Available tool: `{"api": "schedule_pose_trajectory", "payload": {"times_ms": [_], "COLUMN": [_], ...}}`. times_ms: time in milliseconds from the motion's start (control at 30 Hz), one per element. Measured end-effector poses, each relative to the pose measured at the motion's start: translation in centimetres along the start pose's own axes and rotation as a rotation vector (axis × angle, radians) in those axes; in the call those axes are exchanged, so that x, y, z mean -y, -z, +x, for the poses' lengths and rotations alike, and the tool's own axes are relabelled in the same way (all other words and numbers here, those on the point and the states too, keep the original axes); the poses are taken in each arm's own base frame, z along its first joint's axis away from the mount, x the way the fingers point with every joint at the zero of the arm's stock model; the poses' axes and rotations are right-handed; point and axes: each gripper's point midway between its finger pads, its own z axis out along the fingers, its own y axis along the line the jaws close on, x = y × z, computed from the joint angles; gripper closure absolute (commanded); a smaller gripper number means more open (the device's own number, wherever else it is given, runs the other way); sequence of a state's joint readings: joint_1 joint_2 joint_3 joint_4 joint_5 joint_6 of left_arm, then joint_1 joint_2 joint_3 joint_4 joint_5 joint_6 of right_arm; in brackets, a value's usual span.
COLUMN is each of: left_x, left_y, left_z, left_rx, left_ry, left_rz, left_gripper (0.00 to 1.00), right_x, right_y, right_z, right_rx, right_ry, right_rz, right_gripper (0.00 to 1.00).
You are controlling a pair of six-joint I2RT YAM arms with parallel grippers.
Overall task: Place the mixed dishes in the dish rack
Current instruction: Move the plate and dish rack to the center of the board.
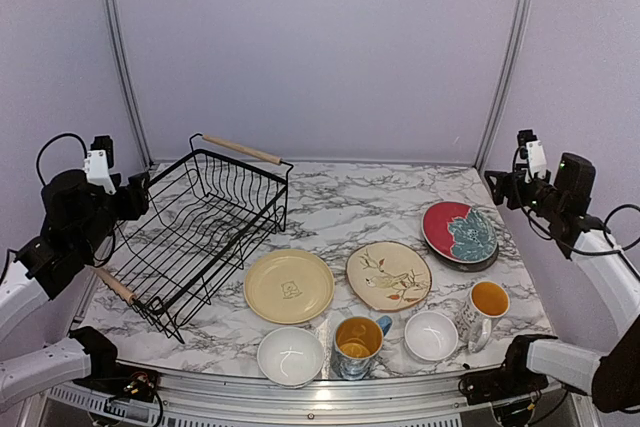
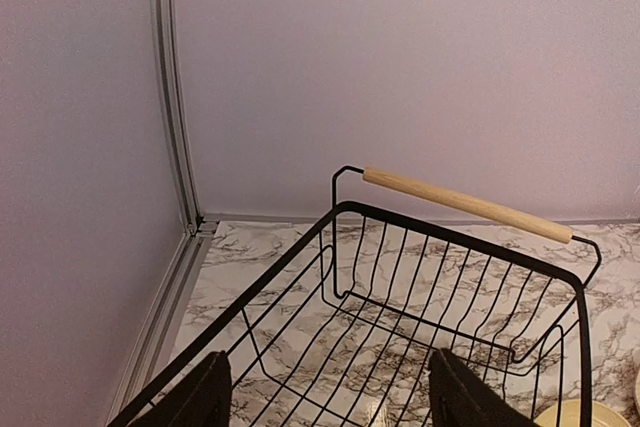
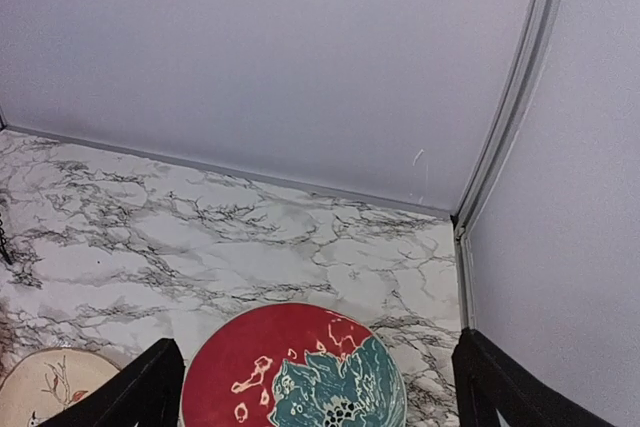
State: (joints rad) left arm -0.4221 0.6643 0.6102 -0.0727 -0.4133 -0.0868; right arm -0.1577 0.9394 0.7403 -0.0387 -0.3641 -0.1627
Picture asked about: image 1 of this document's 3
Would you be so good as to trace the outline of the black wire dish rack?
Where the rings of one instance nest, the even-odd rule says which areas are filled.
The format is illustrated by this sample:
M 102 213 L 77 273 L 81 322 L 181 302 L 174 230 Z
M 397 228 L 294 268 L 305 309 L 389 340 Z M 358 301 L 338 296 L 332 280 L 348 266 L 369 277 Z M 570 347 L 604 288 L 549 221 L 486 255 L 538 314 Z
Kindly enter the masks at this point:
M 98 278 L 168 338 L 182 329 L 272 234 L 286 229 L 289 174 L 279 156 L 195 133 L 190 151 L 148 184 L 149 208 L 116 228 Z

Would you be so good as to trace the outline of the red and teal plate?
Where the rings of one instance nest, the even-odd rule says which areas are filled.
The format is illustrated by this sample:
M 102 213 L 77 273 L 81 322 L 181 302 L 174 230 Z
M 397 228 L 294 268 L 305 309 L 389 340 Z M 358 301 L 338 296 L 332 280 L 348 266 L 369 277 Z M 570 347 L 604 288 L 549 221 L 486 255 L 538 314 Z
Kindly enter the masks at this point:
M 423 215 L 422 232 L 433 237 L 447 234 L 484 239 L 497 237 L 493 223 L 485 214 L 476 207 L 455 201 L 441 201 L 429 206 Z

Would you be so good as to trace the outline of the pale yellow round plate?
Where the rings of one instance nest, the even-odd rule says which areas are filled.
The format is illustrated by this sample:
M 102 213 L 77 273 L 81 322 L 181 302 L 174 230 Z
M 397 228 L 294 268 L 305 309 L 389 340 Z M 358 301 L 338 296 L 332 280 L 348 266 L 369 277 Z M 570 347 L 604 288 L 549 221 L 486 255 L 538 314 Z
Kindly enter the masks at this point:
M 322 314 L 334 297 L 335 280 L 318 256 L 282 249 L 259 258 L 244 279 L 244 296 L 262 319 L 282 325 L 301 324 Z

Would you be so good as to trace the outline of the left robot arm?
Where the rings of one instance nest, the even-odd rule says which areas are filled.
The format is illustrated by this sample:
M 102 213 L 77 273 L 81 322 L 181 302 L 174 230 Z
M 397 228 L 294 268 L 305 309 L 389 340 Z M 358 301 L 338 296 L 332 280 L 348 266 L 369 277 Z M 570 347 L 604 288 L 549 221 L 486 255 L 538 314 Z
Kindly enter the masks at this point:
M 79 169 L 61 172 L 43 182 L 45 217 L 38 236 L 19 250 L 9 250 L 1 272 L 1 336 L 7 338 L 30 314 L 54 300 L 84 269 L 94 274 L 126 303 L 136 295 L 105 268 L 97 256 L 116 227 L 134 221 L 149 208 L 148 173 L 126 184 L 114 165 L 110 136 L 82 146 Z M 72 329 L 56 343 L 1 364 L 1 409 L 67 381 L 90 380 L 106 392 L 125 385 L 126 370 L 117 362 L 117 348 L 92 327 Z

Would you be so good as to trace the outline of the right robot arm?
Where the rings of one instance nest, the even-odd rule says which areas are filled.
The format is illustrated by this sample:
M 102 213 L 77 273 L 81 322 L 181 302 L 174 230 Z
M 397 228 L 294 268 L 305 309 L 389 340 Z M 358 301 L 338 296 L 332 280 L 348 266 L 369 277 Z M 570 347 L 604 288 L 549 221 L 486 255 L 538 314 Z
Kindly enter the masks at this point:
M 522 209 L 548 223 L 548 237 L 590 279 L 619 335 L 608 353 L 535 335 L 516 337 L 497 370 L 495 385 L 506 395 L 534 376 L 551 377 L 587 395 L 603 413 L 639 411 L 639 271 L 615 244 L 605 221 L 588 213 L 595 168 L 572 153 L 562 155 L 555 175 L 539 175 L 528 163 L 484 174 L 493 201 Z

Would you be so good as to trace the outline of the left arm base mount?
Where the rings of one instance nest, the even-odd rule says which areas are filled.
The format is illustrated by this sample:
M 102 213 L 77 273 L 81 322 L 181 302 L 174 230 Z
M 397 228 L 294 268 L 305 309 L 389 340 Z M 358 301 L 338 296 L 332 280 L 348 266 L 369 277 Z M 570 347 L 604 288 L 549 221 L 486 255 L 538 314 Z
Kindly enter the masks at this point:
M 73 383 L 94 391 L 108 394 L 111 401 L 132 399 L 152 403 L 158 388 L 159 372 L 117 364 L 111 373 L 92 374 Z

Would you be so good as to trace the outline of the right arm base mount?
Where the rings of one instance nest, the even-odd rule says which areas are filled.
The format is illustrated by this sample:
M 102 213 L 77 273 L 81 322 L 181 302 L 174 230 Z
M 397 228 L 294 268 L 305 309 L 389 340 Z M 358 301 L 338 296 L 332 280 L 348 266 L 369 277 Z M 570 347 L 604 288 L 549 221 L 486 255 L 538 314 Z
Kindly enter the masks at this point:
M 511 371 L 501 366 L 467 372 L 459 380 L 458 390 L 469 405 L 497 402 L 528 394 L 539 394 L 549 386 L 547 377 L 528 370 Z

